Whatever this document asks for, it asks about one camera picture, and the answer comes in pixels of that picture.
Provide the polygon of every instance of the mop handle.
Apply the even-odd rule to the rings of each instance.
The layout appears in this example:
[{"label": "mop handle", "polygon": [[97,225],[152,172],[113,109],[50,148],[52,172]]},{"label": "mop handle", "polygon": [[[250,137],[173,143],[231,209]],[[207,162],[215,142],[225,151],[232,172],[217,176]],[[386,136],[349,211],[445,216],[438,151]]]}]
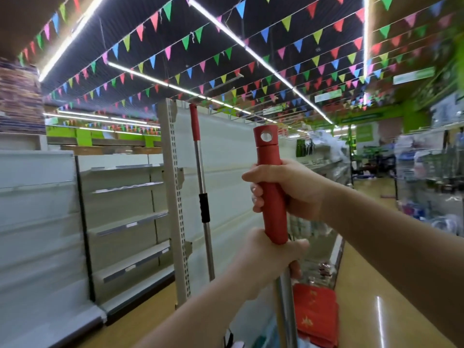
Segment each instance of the mop handle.
[{"label": "mop handle", "polygon": [[[258,165],[281,165],[278,128],[276,125],[259,126],[253,129],[258,153]],[[278,183],[261,182],[263,188],[264,229],[269,239],[278,245],[287,243],[287,211],[285,193]]]}]

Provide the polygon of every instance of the blue pennant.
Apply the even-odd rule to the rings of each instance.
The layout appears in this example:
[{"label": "blue pennant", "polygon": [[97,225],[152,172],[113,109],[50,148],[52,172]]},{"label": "blue pennant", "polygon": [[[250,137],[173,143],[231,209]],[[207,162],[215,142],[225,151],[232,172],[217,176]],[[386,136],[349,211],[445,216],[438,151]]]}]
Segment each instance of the blue pennant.
[{"label": "blue pennant", "polygon": [[119,43],[116,43],[116,44],[113,46],[113,52],[114,52],[114,54],[115,54],[115,56],[116,56],[116,59],[118,59],[118,57],[117,57],[117,52],[118,52],[118,50],[119,50]]},{"label": "blue pennant", "polygon": [[235,8],[239,12],[239,15],[242,19],[243,19],[243,13],[245,12],[245,2],[247,2],[247,0],[240,2],[237,6],[235,6]]},{"label": "blue pennant", "polygon": [[59,30],[59,16],[58,16],[58,13],[55,12],[53,17],[51,18],[51,21],[53,22],[53,26],[55,27],[56,33],[58,34],[58,30]]},{"label": "blue pennant", "polygon": [[441,1],[438,1],[436,4],[429,7],[429,10],[432,13],[432,15],[434,15],[435,17],[438,17],[440,15],[443,3],[444,3],[444,0],[441,0]]},{"label": "blue pennant", "polygon": [[293,45],[297,48],[298,52],[301,52],[301,45],[303,44],[303,39],[297,40]]},{"label": "blue pennant", "polygon": [[154,68],[155,60],[156,60],[156,55],[153,55],[152,57],[150,57],[151,68]]},{"label": "blue pennant", "polygon": [[261,35],[263,36],[264,41],[267,43],[267,37],[269,35],[269,27],[267,27],[266,29],[263,29],[261,31]]}]

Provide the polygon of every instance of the ceiling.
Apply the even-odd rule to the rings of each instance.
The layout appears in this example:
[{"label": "ceiling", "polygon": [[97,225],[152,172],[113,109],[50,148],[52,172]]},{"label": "ceiling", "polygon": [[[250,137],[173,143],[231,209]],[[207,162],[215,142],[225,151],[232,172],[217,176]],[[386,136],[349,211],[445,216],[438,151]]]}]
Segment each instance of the ceiling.
[{"label": "ceiling", "polygon": [[[462,15],[459,0],[371,0],[372,73],[366,80],[362,77],[363,0],[196,1],[215,17],[221,16],[223,24],[248,40],[259,56],[311,99],[316,93],[341,88],[342,97],[319,103],[329,115],[343,113],[340,109],[346,105],[357,106],[364,92],[378,99],[370,105],[409,97],[420,83],[392,87],[391,77],[443,66],[452,56],[450,40]],[[30,58],[39,68],[63,39],[61,31],[53,32],[50,41],[43,37],[43,52]],[[42,82],[48,105],[156,120],[156,103],[177,97],[178,92],[137,76],[132,79],[128,73],[122,77],[107,61],[217,95],[218,100],[259,115],[285,104],[283,112],[266,117],[286,124],[320,118],[186,0],[104,0]]]}]

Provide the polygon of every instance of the green sign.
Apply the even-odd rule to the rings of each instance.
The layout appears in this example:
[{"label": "green sign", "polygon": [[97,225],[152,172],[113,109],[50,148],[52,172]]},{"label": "green sign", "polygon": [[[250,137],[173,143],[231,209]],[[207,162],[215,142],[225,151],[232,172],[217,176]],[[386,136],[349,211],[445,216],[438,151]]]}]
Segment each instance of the green sign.
[{"label": "green sign", "polygon": [[374,114],[365,114],[365,115],[359,115],[355,117],[346,117],[342,118],[340,120],[340,123],[354,123],[354,122],[359,122],[359,121],[364,121],[364,120],[373,120],[383,117],[383,112],[376,112]]},{"label": "green sign", "polygon": [[435,75],[435,67],[420,69],[418,71],[396,75],[393,77],[393,84],[403,84],[408,81],[417,81]]},{"label": "green sign", "polygon": [[365,143],[373,141],[374,135],[372,133],[372,124],[363,124],[356,127],[356,142]]},{"label": "green sign", "polygon": [[314,97],[314,102],[321,102],[321,101],[324,101],[324,100],[329,100],[329,99],[333,99],[333,98],[340,97],[340,96],[341,96],[341,89],[334,90],[334,91],[330,91],[328,93],[323,93],[323,94],[320,94],[320,95],[316,95]]}]

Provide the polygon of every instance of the floor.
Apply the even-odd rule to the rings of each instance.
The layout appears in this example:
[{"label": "floor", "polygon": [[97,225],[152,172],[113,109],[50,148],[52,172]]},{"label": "floor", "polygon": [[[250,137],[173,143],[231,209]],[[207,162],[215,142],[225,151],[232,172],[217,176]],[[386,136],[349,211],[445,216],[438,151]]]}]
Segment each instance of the floor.
[{"label": "floor", "polygon": [[[391,179],[357,181],[355,187],[395,208]],[[371,267],[349,244],[338,275],[340,348],[448,348],[433,325]],[[175,284],[109,327],[87,337],[78,348],[130,348],[174,311]]]}]

